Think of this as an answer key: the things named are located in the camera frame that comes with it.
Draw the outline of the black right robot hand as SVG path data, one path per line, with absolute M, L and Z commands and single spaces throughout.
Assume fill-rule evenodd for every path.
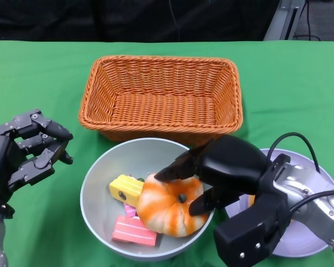
M 241 195 L 254 195 L 270 163 L 250 142 L 224 135 L 182 153 L 154 177 L 171 182 L 197 176 L 210 185 L 210 189 L 190 204 L 189 214 L 197 216 L 230 205 Z

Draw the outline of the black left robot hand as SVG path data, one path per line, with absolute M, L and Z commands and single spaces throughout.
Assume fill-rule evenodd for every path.
M 67 153 L 73 134 L 35 109 L 0 125 L 0 218 L 11 219 L 8 201 L 21 187 L 54 174 L 53 164 L 72 164 Z

